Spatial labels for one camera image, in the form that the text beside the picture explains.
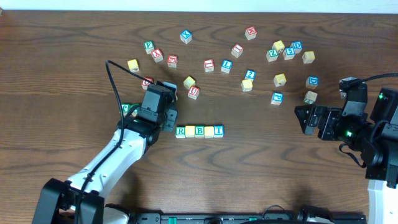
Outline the green R block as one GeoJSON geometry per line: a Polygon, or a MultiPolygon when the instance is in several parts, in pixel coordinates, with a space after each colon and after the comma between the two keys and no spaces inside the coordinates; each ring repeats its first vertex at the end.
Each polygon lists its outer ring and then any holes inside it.
{"type": "Polygon", "coordinates": [[[186,135],[185,135],[185,126],[177,126],[177,127],[175,128],[175,137],[176,137],[176,138],[179,138],[179,139],[181,139],[181,138],[186,138],[186,135]]]}

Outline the yellow O block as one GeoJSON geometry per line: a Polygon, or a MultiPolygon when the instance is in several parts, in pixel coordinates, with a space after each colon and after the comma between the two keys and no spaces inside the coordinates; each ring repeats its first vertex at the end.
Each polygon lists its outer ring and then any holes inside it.
{"type": "Polygon", "coordinates": [[[195,137],[195,126],[185,126],[185,137],[186,138],[195,137]]]}
{"type": "Polygon", "coordinates": [[[215,129],[213,126],[205,126],[204,131],[205,131],[205,138],[214,138],[215,129]]]}

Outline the green B block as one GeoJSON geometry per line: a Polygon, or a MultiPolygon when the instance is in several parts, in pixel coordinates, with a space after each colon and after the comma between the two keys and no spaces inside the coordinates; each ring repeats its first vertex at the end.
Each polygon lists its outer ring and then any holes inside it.
{"type": "Polygon", "coordinates": [[[196,138],[205,137],[205,127],[204,126],[195,126],[195,137],[196,138]]]}

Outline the blue T block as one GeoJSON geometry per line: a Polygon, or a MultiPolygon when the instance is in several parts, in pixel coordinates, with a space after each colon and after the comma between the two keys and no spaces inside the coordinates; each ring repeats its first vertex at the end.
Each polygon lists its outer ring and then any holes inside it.
{"type": "Polygon", "coordinates": [[[223,125],[214,126],[214,137],[222,138],[223,136],[224,136],[224,126],[223,125]]]}

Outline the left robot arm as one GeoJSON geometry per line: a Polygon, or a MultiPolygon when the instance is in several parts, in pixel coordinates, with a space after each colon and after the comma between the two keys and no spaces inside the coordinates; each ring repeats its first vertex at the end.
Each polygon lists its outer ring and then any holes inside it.
{"type": "Polygon", "coordinates": [[[105,205],[118,180],[177,120],[177,86],[157,82],[120,120],[110,142],[66,181],[50,179],[40,192],[33,223],[131,223],[128,212],[105,205]]]}

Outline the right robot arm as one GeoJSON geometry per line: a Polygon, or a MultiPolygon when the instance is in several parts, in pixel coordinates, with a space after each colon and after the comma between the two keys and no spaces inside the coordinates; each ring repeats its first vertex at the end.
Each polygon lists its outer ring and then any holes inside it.
{"type": "Polygon", "coordinates": [[[382,88],[371,114],[366,80],[340,80],[342,108],[320,105],[295,107],[302,132],[319,129],[323,141],[339,141],[340,149],[360,153],[355,162],[366,169],[369,193],[369,222],[397,223],[397,91],[382,88]]]}

